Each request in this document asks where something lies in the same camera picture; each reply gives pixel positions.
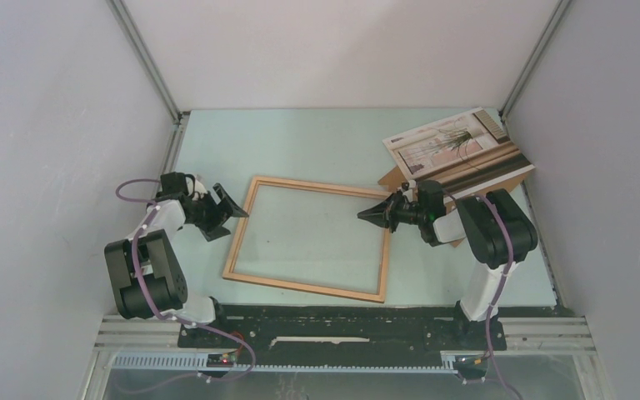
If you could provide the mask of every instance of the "empty picture frame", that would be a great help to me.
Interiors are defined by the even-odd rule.
[[[310,284],[303,282],[292,282],[290,280],[284,280],[280,278],[261,277],[252,273],[236,272],[235,267],[239,258],[240,250],[242,249],[244,235],[247,231],[249,221],[254,217],[253,205],[256,201],[257,194],[260,187],[275,187],[294,189],[299,191],[309,191],[317,193],[334,194],[339,196],[351,196],[356,198],[372,198],[378,201],[386,199],[391,193],[381,190],[372,190],[361,187],[348,187],[341,185],[332,185],[326,183],[297,181],[292,179],[284,179],[277,177],[260,177],[256,176],[252,179],[252,183],[247,193],[246,201],[244,202],[244,210],[249,213],[249,218],[240,218],[237,225],[237,230],[234,233],[232,240],[232,246],[229,249],[229,255],[227,257],[227,263],[224,266],[222,277],[233,281],[255,283],[258,285],[270,286],[275,288],[286,288],[292,290],[298,290],[302,292],[318,293],[328,296],[336,296],[340,298],[352,298],[357,300],[363,300],[375,303],[384,303],[386,300],[386,287],[388,276],[388,259],[389,259],[389,238],[391,237],[388,229],[380,230],[380,228],[371,227],[370,229],[376,230],[376,240],[380,243],[379,258],[378,258],[378,280],[377,288],[374,292],[363,292],[358,290],[350,290],[346,288],[329,287],[320,284]],[[358,223],[367,224],[368,222],[357,220]],[[314,229],[315,227],[309,226],[307,229]]]

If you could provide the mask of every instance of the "wooden frame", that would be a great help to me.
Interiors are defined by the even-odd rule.
[[[288,188],[297,190],[307,190],[311,192],[339,194],[343,196],[354,196],[359,198],[376,198],[378,200],[386,199],[391,193],[381,190],[365,189],[360,187],[349,187],[341,185],[332,185],[326,183],[296,181],[292,179],[283,179],[278,177],[259,177],[256,176],[252,179],[251,186],[247,193],[247,199],[244,202],[244,210],[252,215],[252,208],[254,200],[258,192],[258,188],[261,186],[271,186],[276,188]],[[358,292],[347,289],[338,289],[335,287],[325,287],[319,285],[312,285],[308,283],[290,282],[281,279],[271,279],[267,277],[257,277],[254,275],[248,275],[244,273],[234,272],[234,267],[237,264],[237,258],[239,256],[239,250],[242,248],[242,242],[244,239],[244,233],[247,230],[248,218],[241,218],[237,225],[237,231],[234,233],[234,239],[232,240],[232,246],[229,248],[229,256],[227,257],[227,263],[224,266],[222,272],[222,278],[230,279],[233,281],[255,283],[257,285],[271,286],[274,288],[284,288],[299,290],[301,292],[325,294],[328,296],[337,296],[340,298],[353,298],[357,300],[364,300],[368,302],[384,303],[386,300],[386,286],[388,276],[388,250],[389,250],[389,238],[391,233],[388,229],[384,229],[382,238],[382,253],[379,262],[379,281],[377,283],[377,292]]]

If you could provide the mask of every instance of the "black mounting plate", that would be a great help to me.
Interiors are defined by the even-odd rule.
[[[457,337],[450,307],[222,306],[226,321],[257,354],[257,365],[317,367],[441,367],[440,352],[483,351],[484,335]],[[496,350],[506,350],[501,323],[492,327]],[[274,342],[278,337],[367,338],[368,342]],[[179,348],[237,348],[200,328],[181,327]],[[250,363],[241,351],[240,363]]]

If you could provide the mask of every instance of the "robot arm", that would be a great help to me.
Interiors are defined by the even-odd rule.
[[[508,262],[507,241],[492,211],[477,197],[464,197],[457,199],[457,208],[447,213],[443,200],[447,193],[439,182],[419,182],[416,201],[409,201],[404,194],[411,186],[404,183],[386,200],[357,216],[391,232],[396,231],[399,223],[417,225],[421,238],[431,246],[467,238],[477,265],[458,306],[467,321],[483,321]],[[496,207],[507,229],[513,261],[520,263],[538,244],[536,228],[506,190],[489,192],[487,199]],[[509,274],[514,269],[515,266],[511,267]],[[495,305],[491,315],[496,314]]]
[[[183,270],[170,241],[183,224],[190,223],[211,242],[230,233],[223,226],[229,218],[245,218],[248,214],[220,184],[213,187],[220,199],[219,203],[215,202],[212,194],[192,175],[180,172],[164,174],[161,176],[161,188],[154,199],[155,206],[148,207],[143,219],[149,219],[153,207],[157,208],[155,217],[145,227],[145,234],[138,239],[138,248],[132,248],[132,239],[144,222],[139,223],[128,237],[111,242],[104,249],[117,310],[126,319],[153,316],[134,276],[132,254],[136,251],[142,268],[147,269],[143,275],[146,287],[159,309],[180,310],[186,303],[194,303],[198,321],[213,320],[212,299],[188,294]]]

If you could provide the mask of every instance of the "white wall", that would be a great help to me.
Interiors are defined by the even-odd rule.
[[[177,105],[503,105],[557,0],[129,0]]]
[[[576,1],[510,127],[566,298],[640,398],[640,2]]]
[[[106,2],[0,1],[0,398],[76,396],[170,128]]]

